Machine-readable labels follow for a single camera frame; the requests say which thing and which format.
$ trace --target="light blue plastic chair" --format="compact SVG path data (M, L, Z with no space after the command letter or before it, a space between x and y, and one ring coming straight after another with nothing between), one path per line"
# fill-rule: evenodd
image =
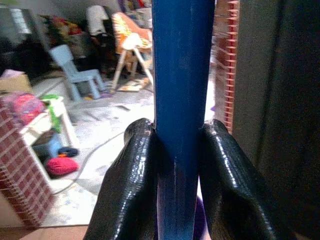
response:
M52 48L50 50L50 54L52 58L55 60L55 62L63 69L68 79L68 82L70 83L71 94L74 101L82 100L79 90L76 86L76 83L80 82L88 82L93 98L100 98L100 94L96 87L95 80L98 84L98 88L100 91L105 90L106 87L97 69L78 71L73 62L74 57L66 44Z

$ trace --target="concrete floor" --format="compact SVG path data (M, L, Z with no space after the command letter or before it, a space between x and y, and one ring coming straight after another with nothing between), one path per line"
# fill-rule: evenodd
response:
M64 97L64 104L80 141L80 154L74 159L79 171L51 181L59 190L43 227L74 226L89 223L97 201L103 177L124 146L123 132L140 118L154 120L154 94L151 85L140 92L116 92L107 98L74 102L65 87L63 72L54 72L33 87L40 97L57 94ZM205 119L215 112L214 72L209 75Z

